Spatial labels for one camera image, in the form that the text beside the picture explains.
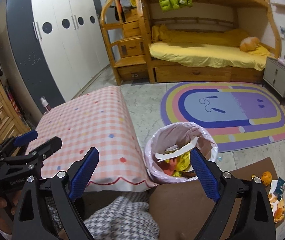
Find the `white paper packaging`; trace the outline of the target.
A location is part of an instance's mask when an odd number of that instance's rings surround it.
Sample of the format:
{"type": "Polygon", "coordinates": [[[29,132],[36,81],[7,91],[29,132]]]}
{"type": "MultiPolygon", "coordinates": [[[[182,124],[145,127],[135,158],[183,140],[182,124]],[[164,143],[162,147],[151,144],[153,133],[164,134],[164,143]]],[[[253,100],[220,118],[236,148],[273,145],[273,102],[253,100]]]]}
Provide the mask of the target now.
{"type": "Polygon", "coordinates": [[[195,148],[197,142],[198,142],[199,137],[194,137],[188,144],[183,146],[182,148],[172,152],[172,153],[166,153],[166,154],[161,154],[161,153],[156,153],[155,157],[158,159],[158,162],[164,161],[167,159],[173,159],[178,156],[183,155],[186,152],[189,152],[193,148],[195,148]]]}

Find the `spray bottle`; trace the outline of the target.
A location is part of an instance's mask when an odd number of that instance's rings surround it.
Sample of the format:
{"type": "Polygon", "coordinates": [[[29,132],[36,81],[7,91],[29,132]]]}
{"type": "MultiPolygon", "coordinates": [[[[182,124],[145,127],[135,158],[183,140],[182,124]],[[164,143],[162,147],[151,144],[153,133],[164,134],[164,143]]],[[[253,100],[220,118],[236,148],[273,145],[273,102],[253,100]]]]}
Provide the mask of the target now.
{"type": "Polygon", "coordinates": [[[51,111],[51,107],[50,107],[49,103],[47,102],[47,100],[44,97],[41,97],[40,101],[42,103],[42,106],[45,108],[45,110],[47,112],[51,111]]]}

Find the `orange peels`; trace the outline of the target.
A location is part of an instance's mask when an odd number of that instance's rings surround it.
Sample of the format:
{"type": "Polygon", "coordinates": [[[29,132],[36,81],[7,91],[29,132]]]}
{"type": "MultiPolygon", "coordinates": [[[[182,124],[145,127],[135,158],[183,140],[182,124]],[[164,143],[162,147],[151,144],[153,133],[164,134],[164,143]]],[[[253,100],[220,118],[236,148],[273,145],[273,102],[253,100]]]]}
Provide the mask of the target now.
{"type": "Polygon", "coordinates": [[[263,172],[259,177],[252,174],[251,178],[260,181],[269,188],[268,199],[273,212],[274,223],[279,224],[285,218],[285,199],[283,198],[285,180],[281,177],[273,179],[269,171],[263,172]]]}

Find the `houndstooth cloth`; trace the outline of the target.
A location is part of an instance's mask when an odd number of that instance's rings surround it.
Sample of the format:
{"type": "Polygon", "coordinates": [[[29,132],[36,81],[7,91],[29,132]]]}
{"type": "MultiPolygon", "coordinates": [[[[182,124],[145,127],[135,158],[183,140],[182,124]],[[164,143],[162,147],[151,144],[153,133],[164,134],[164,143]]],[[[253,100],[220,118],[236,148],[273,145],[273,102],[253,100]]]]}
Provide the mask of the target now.
{"type": "Polygon", "coordinates": [[[84,221],[94,239],[158,239],[145,192],[126,192],[84,221]]]}

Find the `pink checkered tablecloth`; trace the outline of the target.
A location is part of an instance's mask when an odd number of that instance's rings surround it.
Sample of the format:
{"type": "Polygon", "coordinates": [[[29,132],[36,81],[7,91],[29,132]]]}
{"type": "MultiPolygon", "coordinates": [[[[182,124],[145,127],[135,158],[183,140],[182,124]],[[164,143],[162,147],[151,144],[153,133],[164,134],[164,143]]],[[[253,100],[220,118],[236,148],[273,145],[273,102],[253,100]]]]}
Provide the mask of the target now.
{"type": "Polygon", "coordinates": [[[143,153],[121,89],[105,87],[59,105],[46,113],[36,127],[38,137],[29,143],[32,152],[53,137],[62,147],[46,159],[43,178],[66,171],[91,147],[99,162],[86,191],[143,192],[156,186],[148,176],[143,153]]]}

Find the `rainbow oval rug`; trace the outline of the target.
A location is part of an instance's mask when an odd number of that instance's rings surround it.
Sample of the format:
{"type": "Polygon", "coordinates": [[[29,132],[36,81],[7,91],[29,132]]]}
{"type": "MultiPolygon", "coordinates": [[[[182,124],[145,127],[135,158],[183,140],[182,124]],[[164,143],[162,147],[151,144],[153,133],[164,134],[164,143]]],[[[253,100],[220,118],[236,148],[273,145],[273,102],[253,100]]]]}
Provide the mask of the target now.
{"type": "Polygon", "coordinates": [[[266,88],[241,82],[181,82],[163,96],[165,125],[192,122],[205,128],[220,152],[285,140],[285,108],[266,88]]]}

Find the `white wardrobe with portholes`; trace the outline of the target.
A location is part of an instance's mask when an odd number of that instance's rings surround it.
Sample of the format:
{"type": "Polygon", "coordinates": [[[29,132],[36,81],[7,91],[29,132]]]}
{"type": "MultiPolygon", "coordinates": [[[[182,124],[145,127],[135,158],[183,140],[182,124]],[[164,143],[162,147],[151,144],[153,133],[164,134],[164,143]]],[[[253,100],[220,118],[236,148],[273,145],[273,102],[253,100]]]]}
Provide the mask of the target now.
{"type": "Polygon", "coordinates": [[[19,73],[38,107],[70,101],[109,64],[94,0],[6,0],[19,73]]]}

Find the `grey nightstand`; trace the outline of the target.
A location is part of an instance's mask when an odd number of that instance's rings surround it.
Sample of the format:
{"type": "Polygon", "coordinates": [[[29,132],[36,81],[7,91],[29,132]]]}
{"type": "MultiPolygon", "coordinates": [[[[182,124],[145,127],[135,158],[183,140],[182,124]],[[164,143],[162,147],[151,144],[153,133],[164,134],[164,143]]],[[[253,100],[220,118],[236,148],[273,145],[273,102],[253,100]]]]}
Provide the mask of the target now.
{"type": "Polygon", "coordinates": [[[276,59],[267,57],[263,80],[281,96],[282,102],[285,99],[285,67],[276,59]]]}

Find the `yellow bed sheet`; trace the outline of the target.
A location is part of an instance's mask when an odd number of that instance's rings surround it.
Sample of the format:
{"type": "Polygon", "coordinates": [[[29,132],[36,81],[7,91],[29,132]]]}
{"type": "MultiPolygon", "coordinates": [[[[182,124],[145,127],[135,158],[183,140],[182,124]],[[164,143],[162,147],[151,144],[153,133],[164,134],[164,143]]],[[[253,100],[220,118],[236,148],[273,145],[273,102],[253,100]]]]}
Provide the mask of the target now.
{"type": "Polygon", "coordinates": [[[240,51],[239,45],[247,37],[251,36],[242,29],[223,33],[198,33],[170,30],[164,24],[154,25],[149,52],[153,58],[186,67],[231,66],[262,71],[271,53],[261,43],[254,51],[240,51]]]}

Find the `orange plush pillow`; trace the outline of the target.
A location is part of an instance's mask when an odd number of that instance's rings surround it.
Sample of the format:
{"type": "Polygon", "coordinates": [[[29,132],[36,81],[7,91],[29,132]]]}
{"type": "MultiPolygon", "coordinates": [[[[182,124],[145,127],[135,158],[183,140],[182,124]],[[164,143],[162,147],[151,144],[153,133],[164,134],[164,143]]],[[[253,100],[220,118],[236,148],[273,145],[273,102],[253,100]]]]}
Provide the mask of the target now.
{"type": "Polygon", "coordinates": [[[239,45],[239,49],[242,52],[254,51],[260,44],[258,37],[247,37],[243,39],[239,45]]]}

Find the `wooden stair drawers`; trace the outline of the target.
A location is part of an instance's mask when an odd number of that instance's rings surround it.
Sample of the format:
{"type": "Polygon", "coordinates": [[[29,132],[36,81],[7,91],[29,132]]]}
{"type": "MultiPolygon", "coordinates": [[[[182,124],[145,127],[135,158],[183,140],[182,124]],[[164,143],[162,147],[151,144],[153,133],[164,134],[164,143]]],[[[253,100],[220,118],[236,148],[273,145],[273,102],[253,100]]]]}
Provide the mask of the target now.
{"type": "Polygon", "coordinates": [[[148,78],[137,9],[124,12],[120,0],[106,0],[100,27],[117,85],[148,78]]]}

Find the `wooden bunk bed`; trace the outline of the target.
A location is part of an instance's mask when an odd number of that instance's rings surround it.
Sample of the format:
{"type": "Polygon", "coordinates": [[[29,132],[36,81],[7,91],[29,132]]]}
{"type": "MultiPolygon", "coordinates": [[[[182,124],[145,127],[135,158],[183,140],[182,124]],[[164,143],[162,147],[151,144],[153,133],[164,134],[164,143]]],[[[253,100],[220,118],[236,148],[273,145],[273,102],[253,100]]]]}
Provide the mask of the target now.
{"type": "Polygon", "coordinates": [[[175,31],[191,33],[223,33],[244,27],[244,12],[257,9],[267,20],[271,29],[271,41],[261,38],[264,46],[275,57],[281,54],[279,30],[275,24],[270,0],[192,0],[194,6],[176,11],[161,12],[158,0],[136,0],[138,23],[143,46],[146,50],[145,61],[151,83],[178,81],[245,81],[260,82],[262,72],[254,69],[227,66],[221,70],[212,67],[184,67],[181,64],[159,60],[151,56],[152,27],[166,24],[175,31]]]}

